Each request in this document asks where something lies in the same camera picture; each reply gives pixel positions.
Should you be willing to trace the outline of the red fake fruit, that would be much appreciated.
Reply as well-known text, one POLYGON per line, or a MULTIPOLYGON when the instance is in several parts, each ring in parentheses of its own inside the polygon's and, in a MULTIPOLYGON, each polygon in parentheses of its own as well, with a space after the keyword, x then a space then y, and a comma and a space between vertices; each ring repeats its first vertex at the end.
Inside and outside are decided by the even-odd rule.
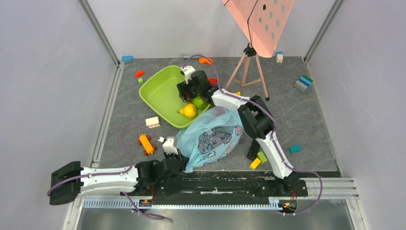
POLYGON ((185 93, 185 96, 186 96, 186 101, 189 102, 190 101, 190 96, 189 96, 189 94, 187 92, 185 93))

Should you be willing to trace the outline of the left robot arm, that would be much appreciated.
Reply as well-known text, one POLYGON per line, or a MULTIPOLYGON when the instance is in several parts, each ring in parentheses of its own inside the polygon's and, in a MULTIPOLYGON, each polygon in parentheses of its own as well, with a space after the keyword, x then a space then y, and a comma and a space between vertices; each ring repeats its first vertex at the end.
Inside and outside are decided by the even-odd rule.
POLYGON ((49 204, 64 205, 78 196, 132 193, 145 195, 150 188, 186 169, 189 159, 181 153, 164 153, 161 161, 142 161, 122 168, 95 169, 72 161, 51 174, 49 204))

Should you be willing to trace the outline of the light blue printed plastic bag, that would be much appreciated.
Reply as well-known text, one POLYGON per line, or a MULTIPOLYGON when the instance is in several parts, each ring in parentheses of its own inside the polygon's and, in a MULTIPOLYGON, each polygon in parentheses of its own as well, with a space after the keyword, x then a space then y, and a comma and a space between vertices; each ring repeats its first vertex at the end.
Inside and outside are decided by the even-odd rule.
POLYGON ((185 173, 227 157, 244 135, 237 111, 220 106, 199 115, 175 136, 175 146, 188 159, 185 173))

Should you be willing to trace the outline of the green fake apple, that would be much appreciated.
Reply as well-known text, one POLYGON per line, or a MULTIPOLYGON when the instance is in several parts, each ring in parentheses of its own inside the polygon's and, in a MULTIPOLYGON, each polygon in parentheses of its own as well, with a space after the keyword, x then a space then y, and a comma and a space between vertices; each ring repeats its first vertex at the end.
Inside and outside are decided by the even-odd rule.
POLYGON ((200 96, 196 96, 195 98, 193 98, 192 103, 199 110, 204 110, 209 106, 209 104, 205 102, 203 98, 200 96))

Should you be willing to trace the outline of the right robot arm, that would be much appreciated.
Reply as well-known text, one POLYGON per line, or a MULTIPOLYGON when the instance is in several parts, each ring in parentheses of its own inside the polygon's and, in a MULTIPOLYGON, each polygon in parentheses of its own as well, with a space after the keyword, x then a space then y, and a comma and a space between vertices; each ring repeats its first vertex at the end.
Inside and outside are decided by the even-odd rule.
POLYGON ((300 178, 281 149, 276 136, 276 121, 263 99, 258 95, 238 96, 213 86, 204 71, 196 71, 191 66, 181 68, 180 73, 185 80, 177 84, 177 88, 184 102, 199 96, 206 103, 238 112, 245 132, 259 143, 272 166, 277 191, 283 196, 290 195, 300 178))

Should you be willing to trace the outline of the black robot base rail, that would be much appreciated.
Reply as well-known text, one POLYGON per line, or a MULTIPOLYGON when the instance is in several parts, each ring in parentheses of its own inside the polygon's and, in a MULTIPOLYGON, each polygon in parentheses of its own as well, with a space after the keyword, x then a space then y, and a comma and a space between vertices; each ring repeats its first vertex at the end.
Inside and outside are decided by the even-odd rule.
POLYGON ((285 185, 269 171, 201 171, 138 185, 129 195, 150 196, 155 205, 264 205, 270 197, 290 200, 308 191, 304 180, 285 185))

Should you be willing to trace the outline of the lime green plastic tray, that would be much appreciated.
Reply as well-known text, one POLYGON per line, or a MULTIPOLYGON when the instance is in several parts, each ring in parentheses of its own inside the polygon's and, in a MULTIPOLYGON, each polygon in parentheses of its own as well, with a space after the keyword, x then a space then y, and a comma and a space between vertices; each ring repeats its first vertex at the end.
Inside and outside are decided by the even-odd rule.
POLYGON ((150 77, 139 90, 142 100, 162 119, 178 129, 186 129, 194 121, 179 113, 187 104, 180 98, 177 89, 177 84, 184 80, 180 67, 170 65, 150 77))

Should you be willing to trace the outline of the yellow fake fruit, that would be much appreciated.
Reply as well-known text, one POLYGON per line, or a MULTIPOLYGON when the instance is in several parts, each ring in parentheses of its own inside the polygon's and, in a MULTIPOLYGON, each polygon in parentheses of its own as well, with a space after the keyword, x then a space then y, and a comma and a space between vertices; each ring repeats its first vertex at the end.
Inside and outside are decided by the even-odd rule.
POLYGON ((188 103, 178 113, 186 118, 194 119, 198 115, 198 110, 194 104, 188 103))

